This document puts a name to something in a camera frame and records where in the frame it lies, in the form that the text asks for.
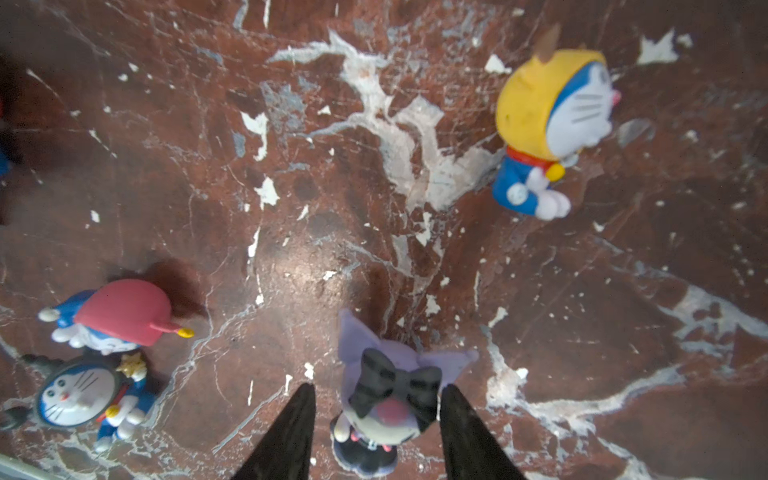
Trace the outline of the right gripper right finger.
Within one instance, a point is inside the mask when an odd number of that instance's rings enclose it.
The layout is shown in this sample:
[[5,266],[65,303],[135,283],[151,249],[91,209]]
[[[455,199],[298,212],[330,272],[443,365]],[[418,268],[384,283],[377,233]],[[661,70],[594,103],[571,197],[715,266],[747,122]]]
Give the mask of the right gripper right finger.
[[442,391],[440,430],[449,480],[525,480],[525,475],[453,384]]

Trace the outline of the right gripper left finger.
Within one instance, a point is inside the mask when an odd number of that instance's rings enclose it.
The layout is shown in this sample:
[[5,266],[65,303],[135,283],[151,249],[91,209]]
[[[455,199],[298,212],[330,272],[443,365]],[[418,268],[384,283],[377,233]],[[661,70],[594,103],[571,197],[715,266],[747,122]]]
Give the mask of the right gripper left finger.
[[308,480],[316,420],[316,389],[302,384],[232,480]]

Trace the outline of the black eared kuromi figure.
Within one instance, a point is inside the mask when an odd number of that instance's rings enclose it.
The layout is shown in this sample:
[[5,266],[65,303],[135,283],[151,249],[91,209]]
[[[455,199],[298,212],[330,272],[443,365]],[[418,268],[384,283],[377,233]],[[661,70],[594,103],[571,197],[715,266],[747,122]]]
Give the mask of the black eared kuromi figure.
[[339,315],[342,409],[330,422],[337,463],[362,479],[391,474],[397,447],[435,423],[441,391],[478,360],[475,350],[418,352],[385,340],[348,309]]

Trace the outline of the yellow doraemon figure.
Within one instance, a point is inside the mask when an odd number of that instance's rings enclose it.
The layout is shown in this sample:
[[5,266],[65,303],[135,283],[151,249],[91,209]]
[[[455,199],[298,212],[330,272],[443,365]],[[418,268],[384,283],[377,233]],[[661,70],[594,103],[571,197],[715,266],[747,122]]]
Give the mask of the yellow doraemon figure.
[[621,100],[605,56],[583,46],[560,49],[560,34],[555,24],[536,42],[502,88],[495,115],[505,154],[492,195],[542,221],[569,214],[569,198],[552,185],[568,162],[611,133],[612,110]]

